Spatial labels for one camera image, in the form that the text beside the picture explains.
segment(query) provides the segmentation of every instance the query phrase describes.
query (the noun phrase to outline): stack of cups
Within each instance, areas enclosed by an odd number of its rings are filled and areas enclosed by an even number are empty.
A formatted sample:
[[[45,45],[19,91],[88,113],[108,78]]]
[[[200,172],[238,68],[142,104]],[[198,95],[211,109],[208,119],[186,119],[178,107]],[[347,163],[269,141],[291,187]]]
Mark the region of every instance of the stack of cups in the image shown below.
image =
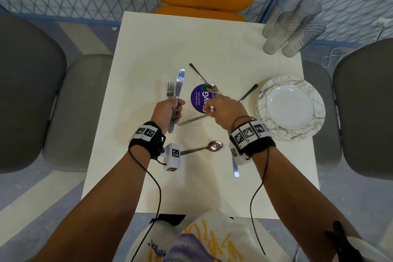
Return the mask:
[[[288,57],[294,56],[325,31],[322,20],[313,22],[321,10],[317,0],[300,0],[299,3],[297,0],[277,0],[262,31],[263,36],[268,38],[263,50],[274,54],[288,41],[283,53]]]

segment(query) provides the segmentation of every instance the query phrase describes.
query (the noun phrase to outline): sticker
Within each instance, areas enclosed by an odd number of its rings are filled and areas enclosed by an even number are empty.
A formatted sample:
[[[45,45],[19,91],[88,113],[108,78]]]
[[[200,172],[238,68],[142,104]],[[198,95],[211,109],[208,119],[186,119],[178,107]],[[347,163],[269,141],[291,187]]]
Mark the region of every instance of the sticker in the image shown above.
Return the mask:
[[[206,91],[206,84],[198,85],[191,93],[191,104],[196,111],[205,112],[205,103],[208,99],[214,99],[215,93]]]

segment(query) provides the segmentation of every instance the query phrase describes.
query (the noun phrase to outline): white table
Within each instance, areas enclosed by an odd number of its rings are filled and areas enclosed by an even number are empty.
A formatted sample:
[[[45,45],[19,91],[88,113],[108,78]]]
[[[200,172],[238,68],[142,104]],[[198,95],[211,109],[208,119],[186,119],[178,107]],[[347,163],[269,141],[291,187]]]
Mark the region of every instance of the white table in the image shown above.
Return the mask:
[[[165,99],[168,81],[175,81],[185,67],[180,97],[182,120],[200,116],[190,104],[190,95],[201,84],[189,68],[191,62],[224,95],[242,97],[255,83],[279,75],[303,77],[300,54],[293,58],[263,52],[262,24],[125,12],[106,88],[96,138],[87,171],[84,197],[127,151],[130,136],[148,121],[155,104]],[[255,116],[258,91],[243,104]],[[223,141],[222,150],[207,150],[182,157],[175,172],[151,161],[149,171],[162,189],[160,213],[187,214],[218,209],[230,216],[250,217],[250,200],[261,184],[252,163],[239,166],[233,176],[227,132],[210,117],[185,126],[175,126],[166,143],[182,150]],[[319,188],[312,139],[301,142],[276,141],[284,155]],[[146,175],[136,212],[156,213],[158,188]],[[253,201],[253,216],[278,218],[264,189]]]

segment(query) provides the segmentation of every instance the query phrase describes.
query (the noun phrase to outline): plate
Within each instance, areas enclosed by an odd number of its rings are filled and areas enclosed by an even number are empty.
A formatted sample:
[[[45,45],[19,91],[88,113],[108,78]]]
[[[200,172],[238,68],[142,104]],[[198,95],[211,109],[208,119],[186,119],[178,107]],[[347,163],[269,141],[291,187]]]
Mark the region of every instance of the plate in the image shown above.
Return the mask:
[[[255,108],[272,135],[285,141],[312,137],[325,120],[321,95],[306,80],[294,76],[278,76],[267,81]]]

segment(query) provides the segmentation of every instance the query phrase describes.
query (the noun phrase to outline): shirt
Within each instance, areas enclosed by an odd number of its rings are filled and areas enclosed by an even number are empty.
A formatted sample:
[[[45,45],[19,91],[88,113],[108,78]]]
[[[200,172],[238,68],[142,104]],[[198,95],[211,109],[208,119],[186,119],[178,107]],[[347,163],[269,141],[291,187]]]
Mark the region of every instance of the shirt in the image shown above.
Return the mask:
[[[135,240],[127,256],[130,262],[149,225]],[[365,241],[349,242],[369,262],[391,262]],[[187,215],[177,226],[156,221],[134,259],[135,262],[270,262],[247,227],[219,211]]]

